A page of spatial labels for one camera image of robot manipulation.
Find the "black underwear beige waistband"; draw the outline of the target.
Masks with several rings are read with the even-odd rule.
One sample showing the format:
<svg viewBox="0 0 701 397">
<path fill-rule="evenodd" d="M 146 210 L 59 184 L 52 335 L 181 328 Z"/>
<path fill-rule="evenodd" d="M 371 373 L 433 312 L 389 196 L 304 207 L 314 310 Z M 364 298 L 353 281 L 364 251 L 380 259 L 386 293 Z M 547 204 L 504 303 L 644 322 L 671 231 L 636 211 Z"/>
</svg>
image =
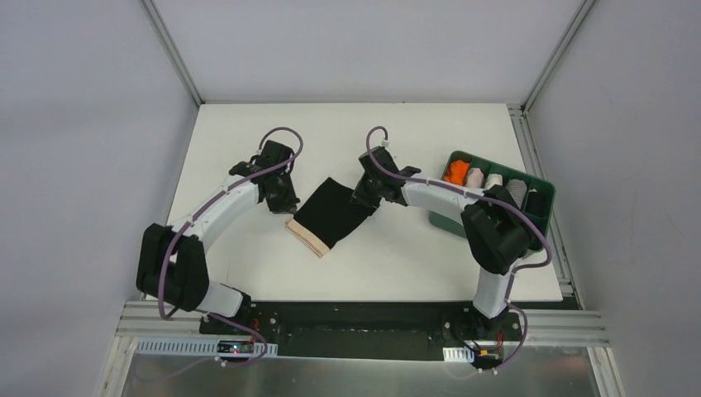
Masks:
<svg viewBox="0 0 701 397">
<path fill-rule="evenodd" d="M 352 200 L 353 190 L 327 178 L 285 228 L 317 257 L 326 255 L 376 211 Z"/>
</svg>

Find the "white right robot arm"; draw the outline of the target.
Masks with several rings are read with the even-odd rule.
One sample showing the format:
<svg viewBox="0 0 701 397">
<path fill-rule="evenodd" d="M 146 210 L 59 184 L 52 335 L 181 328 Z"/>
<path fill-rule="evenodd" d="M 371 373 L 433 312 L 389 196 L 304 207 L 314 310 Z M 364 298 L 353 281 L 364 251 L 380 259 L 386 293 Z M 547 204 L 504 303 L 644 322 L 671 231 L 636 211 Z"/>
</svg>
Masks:
<svg viewBox="0 0 701 397">
<path fill-rule="evenodd" d="M 471 255 L 480 267 L 470 331 L 482 339 L 499 332 L 513 285 L 511 274 L 542 236 L 517 208 L 511 194 L 501 186 L 484 190 L 426 178 L 411 166 L 399 170 L 382 146 L 367 150 L 359 162 L 364 173 L 352 194 L 357 203 L 377 208 L 386 201 L 421 208 L 463 227 Z"/>
</svg>

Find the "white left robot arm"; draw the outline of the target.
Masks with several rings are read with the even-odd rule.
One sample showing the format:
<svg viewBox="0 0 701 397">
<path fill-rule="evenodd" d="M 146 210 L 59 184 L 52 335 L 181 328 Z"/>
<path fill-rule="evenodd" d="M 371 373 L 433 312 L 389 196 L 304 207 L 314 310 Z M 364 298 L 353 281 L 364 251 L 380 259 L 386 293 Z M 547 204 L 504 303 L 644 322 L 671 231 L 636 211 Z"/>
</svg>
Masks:
<svg viewBox="0 0 701 397">
<path fill-rule="evenodd" d="M 210 279 L 207 251 L 235 220 L 260 203 L 273 214 L 296 212 L 299 199 L 291 179 L 295 158 L 292 148 L 267 141 L 249 161 L 234 165 L 194 212 L 171 225 L 149 225 L 142 236 L 136 288 L 174 309 L 219 314 L 232 334 L 246 332 L 252 312 L 243 305 L 250 297 Z"/>
</svg>

